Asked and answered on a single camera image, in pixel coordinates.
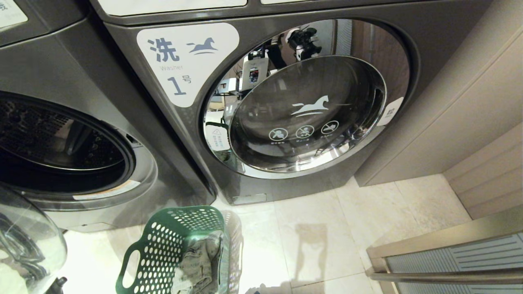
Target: washing machine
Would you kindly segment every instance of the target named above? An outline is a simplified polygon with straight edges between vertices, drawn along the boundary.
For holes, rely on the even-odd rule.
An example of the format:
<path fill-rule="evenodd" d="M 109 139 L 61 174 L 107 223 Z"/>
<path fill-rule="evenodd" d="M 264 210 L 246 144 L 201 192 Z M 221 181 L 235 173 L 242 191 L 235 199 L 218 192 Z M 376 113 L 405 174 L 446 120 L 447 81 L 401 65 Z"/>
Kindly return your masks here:
<path fill-rule="evenodd" d="M 0 185 L 82 232 L 215 192 L 89 2 L 0 2 Z"/>
<path fill-rule="evenodd" d="M 246 204 L 346 184 L 490 0 L 92 4 L 200 168 Z"/>

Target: clothes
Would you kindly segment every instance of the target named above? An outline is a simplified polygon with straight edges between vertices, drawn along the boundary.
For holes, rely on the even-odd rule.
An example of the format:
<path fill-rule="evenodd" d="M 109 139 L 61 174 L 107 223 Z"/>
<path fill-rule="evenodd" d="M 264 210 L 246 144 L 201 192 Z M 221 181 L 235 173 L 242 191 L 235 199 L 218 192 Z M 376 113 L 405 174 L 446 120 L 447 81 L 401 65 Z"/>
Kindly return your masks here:
<path fill-rule="evenodd" d="M 189 242 L 174 270 L 172 294 L 216 293 L 222 235 L 222 231 L 214 231 L 204 239 Z"/>

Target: chinese character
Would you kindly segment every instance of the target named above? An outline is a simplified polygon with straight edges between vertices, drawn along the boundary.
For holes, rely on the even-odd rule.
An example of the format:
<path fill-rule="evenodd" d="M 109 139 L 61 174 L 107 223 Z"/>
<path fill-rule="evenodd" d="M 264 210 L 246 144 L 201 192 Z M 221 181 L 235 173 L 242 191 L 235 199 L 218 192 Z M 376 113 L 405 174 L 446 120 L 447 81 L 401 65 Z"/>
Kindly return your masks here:
<path fill-rule="evenodd" d="M 165 38 L 156 39 L 156 42 L 153 40 L 147 40 L 147 42 L 152 45 L 156 44 L 156 47 L 150 47 L 150 49 L 156 52 L 157 62 L 160 62 L 160 60 L 167 61 L 169 60 L 169 56 L 173 61 L 180 60 L 179 56 L 174 55 L 174 52 L 176 52 L 176 48 L 169 48 L 169 46 L 171 46 L 173 43 L 165 41 Z"/>

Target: horse logo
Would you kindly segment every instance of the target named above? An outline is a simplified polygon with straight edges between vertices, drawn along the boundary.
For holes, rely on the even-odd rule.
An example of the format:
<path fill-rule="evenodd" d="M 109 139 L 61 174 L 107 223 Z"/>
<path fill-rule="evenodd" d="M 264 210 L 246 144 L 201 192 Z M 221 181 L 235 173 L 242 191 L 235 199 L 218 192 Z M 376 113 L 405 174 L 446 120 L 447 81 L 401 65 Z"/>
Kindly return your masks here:
<path fill-rule="evenodd" d="M 303 103 L 293 104 L 293 106 L 295 106 L 295 107 L 301 106 L 301 108 L 300 108 L 300 110 L 291 113 L 291 115 L 300 114 L 300 115 L 296 116 L 296 117 L 300 117 L 300 116 L 309 116 L 309 115 L 322 114 L 323 112 L 318 111 L 318 110 L 328 110 L 328 108 L 323 106 L 323 104 L 325 102 L 328 102 L 328 96 L 327 95 L 325 95 L 325 96 L 321 97 L 320 99 L 318 99 L 314 104 L 306 104 L 306 105 L 303 104 Z"/>
<path fill-rule="evenodd" d="M 194 43 L 187 43 L 189 46 L 194 46 L 194 48 L 189 51 L 189 53 L 194 53 L 194 55 L 198 54 L 213 54 L 215 52 L 212 52 L 210 50 L 218 51 L 218 49 L 214 48 L 212 46 L 212 43 L 214 43 L 214 40 L 212 38 L 207 38 L 203 44 L 194 44 Z"/>

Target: basket hole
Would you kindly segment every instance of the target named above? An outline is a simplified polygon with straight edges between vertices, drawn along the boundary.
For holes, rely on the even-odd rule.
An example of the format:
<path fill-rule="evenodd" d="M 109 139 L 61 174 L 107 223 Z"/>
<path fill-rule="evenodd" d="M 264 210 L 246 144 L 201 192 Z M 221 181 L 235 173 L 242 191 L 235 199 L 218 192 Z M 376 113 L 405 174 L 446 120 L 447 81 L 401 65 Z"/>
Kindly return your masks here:
<path fill-rule="evenodd" d="M 135 250 L 129 256 L 127 261 L 126 271 L 123 274 L 122 285 L 128 289 L 134 284 L 134 278 L 138 271 L 138 261 L 140 260 L 140 251 Z"/>

